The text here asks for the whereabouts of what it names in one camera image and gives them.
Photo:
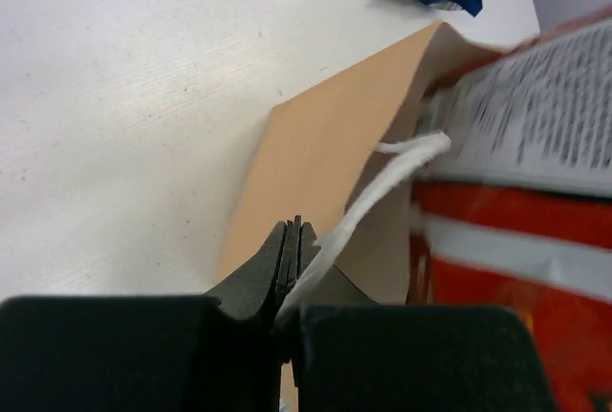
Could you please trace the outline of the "red Doritos chip bag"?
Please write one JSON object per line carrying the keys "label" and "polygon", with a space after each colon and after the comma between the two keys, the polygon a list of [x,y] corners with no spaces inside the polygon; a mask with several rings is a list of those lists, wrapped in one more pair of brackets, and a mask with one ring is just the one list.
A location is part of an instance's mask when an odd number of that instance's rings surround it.
{"label": "red Doritos chip bag", "polygon": [[611,10],[443,77],[451,150],[412,187],[409,304],[489,304],[535,339],[559,408],[611,407]]}

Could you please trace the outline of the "brown paper bag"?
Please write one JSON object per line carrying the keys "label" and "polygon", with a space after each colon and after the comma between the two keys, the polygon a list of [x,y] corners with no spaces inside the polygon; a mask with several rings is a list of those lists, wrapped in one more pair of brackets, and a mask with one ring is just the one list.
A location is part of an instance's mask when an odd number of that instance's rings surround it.
{"label": "brown paper bag", "polygon": [[437,21],[276,106],[230,221],[220,275],[255,254],[279,221],[300,216],[317,234],[334,229],[386,164],[376,146],[413,135],[427,88],[499,56]]}

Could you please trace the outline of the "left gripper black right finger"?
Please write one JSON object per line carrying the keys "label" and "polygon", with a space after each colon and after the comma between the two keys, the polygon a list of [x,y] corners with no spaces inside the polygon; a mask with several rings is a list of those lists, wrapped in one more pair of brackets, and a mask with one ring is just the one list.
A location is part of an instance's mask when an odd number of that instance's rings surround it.
{"label": "left gripper black right finger", "polygon": [[496,306],[414,305],[408,220],[366,216],[341,256],[361,261],[387,300],[333,298],[322,280],[289,303],[279,329],[290,344],[303,411],[554,411],[549,381],[517,315]]}

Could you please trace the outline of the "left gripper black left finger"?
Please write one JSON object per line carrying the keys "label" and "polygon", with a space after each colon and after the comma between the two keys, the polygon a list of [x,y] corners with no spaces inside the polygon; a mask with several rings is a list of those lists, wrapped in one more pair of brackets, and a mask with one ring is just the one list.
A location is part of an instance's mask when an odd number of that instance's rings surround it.
{"label": "left gripper black left finger", "polygon": [[275,411],[271,338],[287,236],[207,293],[18,296],[1,305],[5,411]]}

